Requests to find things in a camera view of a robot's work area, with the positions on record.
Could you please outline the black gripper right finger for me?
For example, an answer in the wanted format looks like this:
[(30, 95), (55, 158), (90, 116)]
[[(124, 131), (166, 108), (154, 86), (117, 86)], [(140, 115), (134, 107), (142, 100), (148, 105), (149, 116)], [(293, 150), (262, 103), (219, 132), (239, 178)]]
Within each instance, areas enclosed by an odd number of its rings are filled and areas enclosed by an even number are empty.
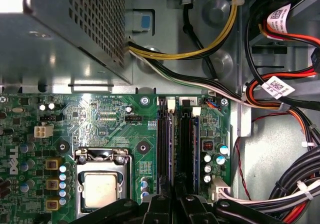
[(174, 191), (178, 210), (182, 217), (179, 223), (186, 224), (282, 224), (270, 215), (242, 205), (235, 201), (222, 199), (213, 205), (195, 195), (192, 181), (184, 175), (174, 177)]

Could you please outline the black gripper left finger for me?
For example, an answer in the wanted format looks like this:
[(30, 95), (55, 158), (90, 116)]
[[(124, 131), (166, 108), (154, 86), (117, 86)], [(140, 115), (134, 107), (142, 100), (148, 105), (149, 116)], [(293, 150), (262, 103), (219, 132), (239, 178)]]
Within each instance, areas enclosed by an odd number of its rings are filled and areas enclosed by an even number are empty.
[(76, 224), (170, 224), (172, 222), (171, 185), (161, 177), (159, 193), (147, 196), (138, 204), (132, 199), (120, 199), (76, 219)]

